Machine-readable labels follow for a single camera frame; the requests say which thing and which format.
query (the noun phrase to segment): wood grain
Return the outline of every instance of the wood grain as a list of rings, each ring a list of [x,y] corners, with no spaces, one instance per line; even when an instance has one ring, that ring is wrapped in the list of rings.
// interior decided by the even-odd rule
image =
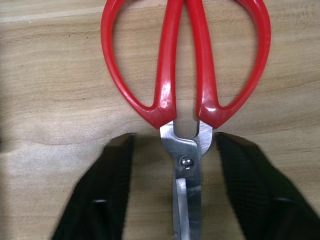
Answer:
[[[249,15],[231,0],[204,0],[219,97],[244,85],[256,52]],[[219,130],[259,144],[320,212],[318,0],[265,0],[272,42],[263,77]],[[159,132],[113,84],[100,44],[101,0],[0,0],[1,221],[9,240],[48,239],[74,183],[113,137],[137,143],[126,240],[173,239],[172,163]],[[114,29],[119,68],[137,97],[153,101],[165,0],[127,4]],[[180,136],[195,129],[196,72],[186,8],[176,89]],[[214,147],[203,161],[203,239],[243,239]]]

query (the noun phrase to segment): scissors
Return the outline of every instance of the scissors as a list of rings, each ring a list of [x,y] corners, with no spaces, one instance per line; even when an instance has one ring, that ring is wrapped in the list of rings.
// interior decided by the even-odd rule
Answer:
[[[251,15],[257,31],[253,70],[239,96],[229,105],[218,100],[211,40],[202,0],[185,0],[193,32],[196,56],[196,117],[198,134],[193,139],[174,133],[176,119],[175,68],[179,22],[184,0],[168,0],[163,20],[155,82],[154,102],[143,105],[126,86],[113,50],[113,25],[126,0],[108,0],[101,20],[103,55],[119,91],[149,124],[160,129],[162,143],[174,159],[173,229],[175,240],[200,240],[202,225],[201,158],[209,149],[214,130],[245,103],[265,69],[271,43],[271,24],[263,0],[237,0]]]

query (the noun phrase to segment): red plastic handle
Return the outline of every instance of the red plastic handle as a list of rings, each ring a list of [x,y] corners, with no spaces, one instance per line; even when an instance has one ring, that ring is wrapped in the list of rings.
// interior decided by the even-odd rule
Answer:
[[[246,102],[265,69],[271,42],[271,25],[262,0],[237,0],[251,15],[258,35],[258,50],[248,82],[228,106],[218,100],[210,35],[202,0],[186,0],[192,25],[197,69],[197,117],[215,129],[225,123]]]
[[[126,0],[108,0],[101,20],[101,42],[110,74],[126,100],[152,126],[160,128],[177,117],[176,113],[176,48],[183,0],[168,0],[161,33],[155,96],[152,106],[139,102],[126,86],[113,51],[113,25]]]

